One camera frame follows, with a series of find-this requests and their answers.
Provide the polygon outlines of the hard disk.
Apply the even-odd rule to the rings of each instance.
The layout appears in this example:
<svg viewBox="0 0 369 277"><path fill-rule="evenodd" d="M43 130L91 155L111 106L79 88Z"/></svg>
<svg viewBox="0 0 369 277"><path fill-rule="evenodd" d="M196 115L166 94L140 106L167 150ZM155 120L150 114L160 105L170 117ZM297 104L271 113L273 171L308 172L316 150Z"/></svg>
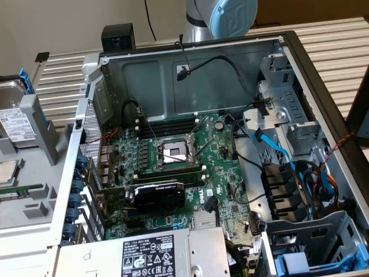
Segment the hard disk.
<svg viewBox="0 0 369 277"><path fill-rule="evenodd" d="M24 69L18 75L0 76L0 138L9 138L18 149L37 146L33 127L20 109L23 97L34 93Z"/></svg>

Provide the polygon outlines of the grey metal disk bay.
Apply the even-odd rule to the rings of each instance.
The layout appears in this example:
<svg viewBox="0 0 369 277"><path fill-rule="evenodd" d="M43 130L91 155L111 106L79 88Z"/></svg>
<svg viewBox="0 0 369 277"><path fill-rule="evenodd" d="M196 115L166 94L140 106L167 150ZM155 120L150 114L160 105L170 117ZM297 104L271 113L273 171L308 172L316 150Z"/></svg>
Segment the grey metal disk bay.
<svg viewBox="0 0 369 277"><path fill-rule="evenodd" d="M256 277L278 277L275 259L279 255L303 253L309 266L340 261L357 251L358 244L369 248L361 238L354 221L345 211L334 212L322 219L291 223L275 220L266 224L261 234ZM369 268L333 276L369 276Z"/></svg>

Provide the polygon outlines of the empty blue disk carrier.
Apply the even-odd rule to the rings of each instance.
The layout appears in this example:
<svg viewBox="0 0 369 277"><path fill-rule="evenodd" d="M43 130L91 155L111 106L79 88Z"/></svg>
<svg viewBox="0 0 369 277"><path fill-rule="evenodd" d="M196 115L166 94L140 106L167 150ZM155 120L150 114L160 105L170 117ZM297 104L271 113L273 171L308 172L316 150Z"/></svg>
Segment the empty blue disk carrier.
<svg viewBox="0 0 369 277"><path fill-rule="evenodd" d="M317 277L343 274L369 268L369 253L363 244L358 244L355 254L343 256L340 261L309 266L303 253L279 255L274 261L278 277Z"/></svg>

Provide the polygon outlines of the black RAM slot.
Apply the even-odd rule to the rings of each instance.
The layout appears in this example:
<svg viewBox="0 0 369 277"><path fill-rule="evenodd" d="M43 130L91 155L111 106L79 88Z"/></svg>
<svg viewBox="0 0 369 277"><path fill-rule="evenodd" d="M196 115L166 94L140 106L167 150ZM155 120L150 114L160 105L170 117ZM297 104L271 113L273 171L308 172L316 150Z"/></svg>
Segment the black RAM slot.
<svg viewBox="0 0 369 277"><path fill-rule="evenodd" d="M157 137L173 136L177 134L190 133L193 128L189 129L164 129L164 130L153 130ZM144 125L140 131L140 137L142 139L153 138L153 135L147 125Z"/></svg>
<svg viewBox="0 0 369 277"><path fill-rule="evenodd" d="M195 127L194 118L182 118L169 121L157 121L151 122L150 126L153 130L164 130L164 129L189 129Z"/></svg>

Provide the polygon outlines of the CPU socket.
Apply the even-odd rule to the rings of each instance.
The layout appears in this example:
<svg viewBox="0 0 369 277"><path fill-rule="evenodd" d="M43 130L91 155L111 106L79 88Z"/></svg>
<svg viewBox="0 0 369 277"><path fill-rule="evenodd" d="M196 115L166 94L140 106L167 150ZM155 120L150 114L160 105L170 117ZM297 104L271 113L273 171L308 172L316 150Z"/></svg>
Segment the CPU socket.
<svg viewBox="0 0 369 277"><path fill-rule="evenodd" d="M176 169L193 167L199 163L195 157L194 137L186 134L173 137L163 137L153 142L156 161L154 170L169 170L171 166Z"/></svg>

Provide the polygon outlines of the metal locking lever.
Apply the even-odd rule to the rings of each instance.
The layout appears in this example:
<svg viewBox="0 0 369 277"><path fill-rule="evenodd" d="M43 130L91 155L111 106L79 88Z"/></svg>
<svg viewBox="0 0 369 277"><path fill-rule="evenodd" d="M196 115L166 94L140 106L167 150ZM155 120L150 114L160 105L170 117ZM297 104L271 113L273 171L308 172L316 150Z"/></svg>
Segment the metal locking lever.
<svg viewBox="0 0 369 277"><path fill-rule="evenodd" d="M157 141L157 136L155 135L155 133L154 133L154 131L153 131L151 125L150 125L150 122L148 121L147 117L145 116L145 114L144 114L144 112L143 112L143 110L140 106L137 107L137 114L138 114L139 117L143 117L143 119L145 120L147 126L149 127L153 137L155 138L155 141Z"/></svg>
<svg viewBox="0 0 369 277"><path fill-rule="evenodd" d="M193 160L196 159L197 156L199 156L204 150L205 148L214 140L214 138L209 139L209 141L207 141L194 155L193 155Z"/></svg>

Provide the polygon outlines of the metal socket cover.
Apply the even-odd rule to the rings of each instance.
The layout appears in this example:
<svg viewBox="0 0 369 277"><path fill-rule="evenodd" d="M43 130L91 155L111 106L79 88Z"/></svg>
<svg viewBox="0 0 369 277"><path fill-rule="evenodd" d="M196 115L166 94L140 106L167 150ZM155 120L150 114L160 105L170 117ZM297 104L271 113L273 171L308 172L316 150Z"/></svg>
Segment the metal socket cover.
<svg viewBox="0 0 369 277"><path fill-rule="evenodd" d="M206 130L208 132L208 143L213 140L213 134L212 134L212 123L209 119L209 116L205 116L202 119L199 119L195 123L195 127L191 130L191 132L187 135L188 139L191 139L194 137L194 133L200 129L203 125L206 125Z"/></svg>

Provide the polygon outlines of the installed green RAM stick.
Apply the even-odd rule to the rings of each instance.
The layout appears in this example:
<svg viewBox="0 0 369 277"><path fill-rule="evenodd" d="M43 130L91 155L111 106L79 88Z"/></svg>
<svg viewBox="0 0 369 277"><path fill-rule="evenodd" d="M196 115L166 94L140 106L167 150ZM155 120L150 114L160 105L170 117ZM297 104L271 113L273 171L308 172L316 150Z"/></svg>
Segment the installed green RAM stick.
<svg viewBox="0 0 369 277"><path fill-rule="evenodd" d="M203 172L199 169L181 169L172 171L162 171L154 173L138 173L135 175L134 180L138 183L144 182L159 182L175 179L178 181L194 181L201 179Z"/></svg>

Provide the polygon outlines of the green Dell motherboard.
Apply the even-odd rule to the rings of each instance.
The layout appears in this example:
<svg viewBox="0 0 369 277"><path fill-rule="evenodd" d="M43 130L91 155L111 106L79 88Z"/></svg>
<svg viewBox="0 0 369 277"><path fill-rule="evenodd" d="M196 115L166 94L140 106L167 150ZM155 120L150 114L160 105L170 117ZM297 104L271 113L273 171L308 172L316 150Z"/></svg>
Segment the green Dell motherboard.
<svg viewBox="0 0 369 277"><path fill-rule="evenodd" d="M196 121L207 115L192 117ZM221 227L227 240L241 252L256 254L259 248L258 221L250 211L254 197L246 194L246 182L243 178L241 161L234 153L234 139L244 137L239 124L229 115L208 115L212 123L214 140L197 156L199 163L193 167L169 170L199 169L201 179L177 181L185 185L186 203L173 211L139 212L133 209L109 212L99 203L106 221L105 239L118 239L128 236L150 234L157 231L193 229L193 214L197 211L216 213L216 227ZM224 123L224 130L217 132L216 121ZM142 139L141 128L146 123L137 122L135 127L123 127L109 130L99 157L99 173L102 190L120 186L131 186L154 182L138 183L134 180L138 173L162 172L154 170L156 157L153 150L155 138ZM208 132L204 124L194 133L196 152L208 141Z"/></svg>

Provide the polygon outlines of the black graphics card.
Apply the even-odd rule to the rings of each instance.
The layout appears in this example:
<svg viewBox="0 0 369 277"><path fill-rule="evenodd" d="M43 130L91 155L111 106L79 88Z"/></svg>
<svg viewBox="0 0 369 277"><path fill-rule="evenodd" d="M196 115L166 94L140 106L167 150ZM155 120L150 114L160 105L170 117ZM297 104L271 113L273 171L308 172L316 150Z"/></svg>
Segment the black graphics card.
<svg viewBox="0 0 369 277"><path fill-rule="evenodd" d="M111 213L124 209L143 213L173 211L184 207L186 203L185 185L177 181L107 188L96 196L98 202Z"/></svg>

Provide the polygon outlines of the open PC case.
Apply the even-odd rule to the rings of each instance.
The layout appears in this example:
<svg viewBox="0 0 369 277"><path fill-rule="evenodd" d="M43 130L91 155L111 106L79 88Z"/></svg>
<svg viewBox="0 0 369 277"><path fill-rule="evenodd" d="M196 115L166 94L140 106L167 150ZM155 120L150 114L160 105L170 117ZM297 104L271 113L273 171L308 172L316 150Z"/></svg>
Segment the open PC case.
<svg viewBox="0 0 369 277"><path fill-rule="evenodd" d="M275 54L288 58L303 89L302 102L323 129L324 160L320 164L303 159L293 161L260 129L253 137L248 135L244 112L257 108L267 115L265 103L269 99L257 95L258 83L264 79L260 66L263 58ZM55 241L51 249L54 257L46 275L55 277L62 247L111 240L104 237L106 221L96 197L103 187L100 151L109 130L146 123L137 114L138 106L150 123L218 114L229 115L240 125L244 137L234 139L234 153L241 161L246 194L255 198L249 208L258 221L260 240L258 252L246 254L224 235L230 277L256 277L261 234L268 222L275 221L262 184L265 163L291 165L307 200L308 217L303 221L345 211L369 248L369 163L295 33L191 44L177 41L171 46L103 53L97 69L86 75L85 88L55 206ZM82 202L77 208L80 215L73 223L76 234L64 239L62 229L67 223L77 155L86 156L88 165L80 193Z"/></svg>

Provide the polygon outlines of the silver chipset heatsink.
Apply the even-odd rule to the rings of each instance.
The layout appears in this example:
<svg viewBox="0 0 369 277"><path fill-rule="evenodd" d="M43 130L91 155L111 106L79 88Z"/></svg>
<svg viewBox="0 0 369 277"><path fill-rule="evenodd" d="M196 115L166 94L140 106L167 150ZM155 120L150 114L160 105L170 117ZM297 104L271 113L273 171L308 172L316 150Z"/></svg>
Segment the silver chipset heatsink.
<svg viewBox="0 0 369 277"><path fill-rule="evenodd" d="M192 225L194 230L214 228L217 226L216 213L214 211L211 213L207 211L194 212Z"/></svg>

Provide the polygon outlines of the black fan shroud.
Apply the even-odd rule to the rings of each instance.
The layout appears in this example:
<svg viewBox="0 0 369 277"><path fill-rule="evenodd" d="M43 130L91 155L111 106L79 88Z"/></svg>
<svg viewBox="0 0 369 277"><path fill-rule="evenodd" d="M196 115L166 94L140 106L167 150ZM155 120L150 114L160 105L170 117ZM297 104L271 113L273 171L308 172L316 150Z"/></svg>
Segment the black fan shroud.
<svg viewBox="0 0 369 277"><path fill-rule="evenodd" d="M307 200L290 164L263 164L262 184L273 220L301 222L308 217Z"/></svg>

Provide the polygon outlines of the silver metal drive cage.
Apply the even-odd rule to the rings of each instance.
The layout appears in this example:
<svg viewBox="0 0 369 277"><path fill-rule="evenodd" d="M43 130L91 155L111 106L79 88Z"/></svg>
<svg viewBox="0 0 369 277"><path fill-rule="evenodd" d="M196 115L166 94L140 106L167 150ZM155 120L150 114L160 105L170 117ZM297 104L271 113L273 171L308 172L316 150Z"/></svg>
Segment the silver metal drive cage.
<svg viewBox="0 0 369 277"><path fill-rule="evenodd" d="M283 54L269 55L261 61L264 79L258 83L258 96L269 99L265 103L267 115L257 108L244 112L243 118L250 137L260 129L279 147L285 149L293 161L323 160L325 135L320 123L302 101L303 89L288 58Z"/></svg>

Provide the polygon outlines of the black box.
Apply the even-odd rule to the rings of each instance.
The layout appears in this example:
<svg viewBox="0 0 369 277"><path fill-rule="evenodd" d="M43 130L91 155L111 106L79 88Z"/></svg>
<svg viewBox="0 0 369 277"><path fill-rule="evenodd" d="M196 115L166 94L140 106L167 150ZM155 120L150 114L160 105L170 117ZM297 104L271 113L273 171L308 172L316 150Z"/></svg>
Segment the black box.
<svg viewBox="0 0 369 277"><path fill-rule="evenodd" d="M135 37L132 23L106 25L101 33L104 53L120 53L135 50Z"/></svg>

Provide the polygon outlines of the grey power supply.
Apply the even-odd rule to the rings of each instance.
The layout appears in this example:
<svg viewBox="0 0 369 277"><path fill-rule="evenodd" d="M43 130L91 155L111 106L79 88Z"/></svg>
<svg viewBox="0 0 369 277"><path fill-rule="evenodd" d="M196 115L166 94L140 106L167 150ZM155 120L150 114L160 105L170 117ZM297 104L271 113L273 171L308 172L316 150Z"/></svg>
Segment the grey power supply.
<svg viewBox="0 0 369 277"><path fill-rule="evenodd" d="M230 277L221 228L64 246L55 277Z"/></svg>

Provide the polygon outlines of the grey parts rack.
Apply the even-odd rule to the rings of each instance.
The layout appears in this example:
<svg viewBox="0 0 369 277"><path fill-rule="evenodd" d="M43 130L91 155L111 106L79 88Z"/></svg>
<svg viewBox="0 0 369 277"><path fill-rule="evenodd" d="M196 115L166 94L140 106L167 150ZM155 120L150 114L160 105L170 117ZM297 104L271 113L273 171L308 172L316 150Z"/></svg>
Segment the grey parts rack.
<svg viewBox="0 0 369 277"><path fill-rule="evenodd" d="M67 123L57 130L52 121L45 119L36 95L25 95L20 109L33 127L37 146L18 149L9 138L0 138L0 162L19 160L13 185L0 189L43 187L29 190L28 198L0 201L0 230L51 222L73 128Z"/></svg>

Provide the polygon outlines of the dark brown panel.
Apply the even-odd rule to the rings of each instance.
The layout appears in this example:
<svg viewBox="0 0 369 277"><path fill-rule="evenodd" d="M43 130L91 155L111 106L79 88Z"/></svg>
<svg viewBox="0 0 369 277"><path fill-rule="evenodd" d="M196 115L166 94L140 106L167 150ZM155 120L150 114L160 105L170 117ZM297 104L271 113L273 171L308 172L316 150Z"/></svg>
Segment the dark brown panel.
<svg viewBox="0 0 369 277"><path fill-rule="evenodd" d="M369 148L369 65L351 105L346 124L355 134L357 143Z"/></svg>

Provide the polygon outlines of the silver CPU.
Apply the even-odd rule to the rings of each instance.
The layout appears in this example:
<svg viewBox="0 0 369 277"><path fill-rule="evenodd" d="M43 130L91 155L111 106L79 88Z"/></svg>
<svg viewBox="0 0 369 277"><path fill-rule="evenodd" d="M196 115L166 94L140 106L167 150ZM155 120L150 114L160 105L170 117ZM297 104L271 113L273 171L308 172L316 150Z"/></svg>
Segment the silver CPU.
<svg viewBox="0 0 369 277"><path fill-rule="evenodd" d="M0 186L12 186L19 160L0 162Z"/></svg>

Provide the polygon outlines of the brown cardboard box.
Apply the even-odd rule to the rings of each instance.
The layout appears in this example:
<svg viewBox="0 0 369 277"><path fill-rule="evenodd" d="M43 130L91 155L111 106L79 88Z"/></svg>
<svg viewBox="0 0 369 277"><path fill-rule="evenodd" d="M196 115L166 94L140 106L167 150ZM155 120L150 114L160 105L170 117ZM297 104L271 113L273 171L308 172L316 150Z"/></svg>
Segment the brown cardboard box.
<svg viewBox="0 0 369 277"><path fill-rule="evenodd" d="M253 28L369 16L369 0L258 0Z"/></svg>

